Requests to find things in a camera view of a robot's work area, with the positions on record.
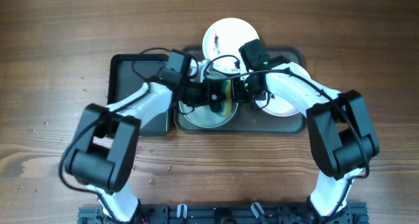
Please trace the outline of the green yellow sponge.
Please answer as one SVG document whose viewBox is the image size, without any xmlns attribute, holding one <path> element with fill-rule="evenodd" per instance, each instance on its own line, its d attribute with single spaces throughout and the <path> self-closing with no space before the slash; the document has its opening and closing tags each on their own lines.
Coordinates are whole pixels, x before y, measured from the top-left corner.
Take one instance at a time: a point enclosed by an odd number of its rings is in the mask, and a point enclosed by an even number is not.
<svg viewBox="0 0 419 224">
<path fill-rule="evenodd" d="M 231 82 L 214 82 L 209 85 L 209 108 L 221 117 L 227 117 L 232 110 Z"/>
</svg>

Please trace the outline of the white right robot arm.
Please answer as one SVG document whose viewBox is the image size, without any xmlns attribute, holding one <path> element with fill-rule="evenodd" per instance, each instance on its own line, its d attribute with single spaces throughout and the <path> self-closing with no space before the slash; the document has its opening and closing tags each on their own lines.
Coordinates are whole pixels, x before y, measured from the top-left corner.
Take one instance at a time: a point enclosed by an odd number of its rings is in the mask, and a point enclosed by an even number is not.
<svg viewBox="0 0 419 224">
<path fill-rule="evenodd" d="M 283 56 L 271 58 L 259 39 L 238 49 L 246 71 L 232 87 L 235 101 L 267 93 L 279 96 L 306 118 L 312 157 L 319 168 L 310 207 L 318 221 L 337 218 L 356 179 L 369 176 L 369 163 L 379 142 L 363 96 L 327 88 L 301 73 Z"/>
</svg>

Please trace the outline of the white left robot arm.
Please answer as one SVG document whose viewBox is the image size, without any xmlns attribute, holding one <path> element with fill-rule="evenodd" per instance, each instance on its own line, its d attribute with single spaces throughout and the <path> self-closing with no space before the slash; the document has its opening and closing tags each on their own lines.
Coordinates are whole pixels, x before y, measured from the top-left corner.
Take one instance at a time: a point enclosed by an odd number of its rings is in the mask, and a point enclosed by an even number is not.
<svg viewBox="0 0 419 224">
<path fill-rule="evenodd" d="M 91 103 L 84 108 L 58 167 L 66 187 L 93 194 L 100 202 L 96 208 L 81 208 L 79 223 L 147 222 L 128 183 L 141 125 L 169 110 L 176 100 L 200 103 L 198 94 L 206 86 L 193 79 L 204 76 L 206 67 L 190 54 L 173 50 L 166 66 L 130 96 L 106 106 Z"/>
</svg>

